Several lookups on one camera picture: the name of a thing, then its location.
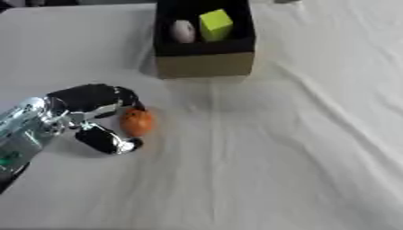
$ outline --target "white table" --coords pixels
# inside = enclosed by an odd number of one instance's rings
[[[245,80],[154,77],[151,4],[1,14],[1,111],[107,83],[158,128],[119,157],[59,138],[0,197],[0,227],[402,229],[402,7],[254,4]]]

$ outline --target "yellow-green cube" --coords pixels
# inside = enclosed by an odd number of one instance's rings
[[[206,41],[218,41],[227,38],[233,22],[223,9],[200,15],[201,35]]]

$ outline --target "orange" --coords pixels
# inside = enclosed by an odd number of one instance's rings
[[[121,116],[121,129],[131,137],[141,137],[155,126],[154,116],[150,111],[127,109]]]

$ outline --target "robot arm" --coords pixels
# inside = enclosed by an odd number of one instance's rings
[[[110,117],[127,106],[146,110],[130,89],[86,84],[43,98],[30,98],[0,114],[0,194],[65,129],[74,130],[78,141],[108,155],[125,154],[141,147],[141,139],[119,137],[92,121]]]

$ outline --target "white egg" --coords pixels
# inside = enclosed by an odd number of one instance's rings
[[[186,20],[177,20],[171,28],[172,37],[180,43],[193,43],[196,40],[196,30]]]

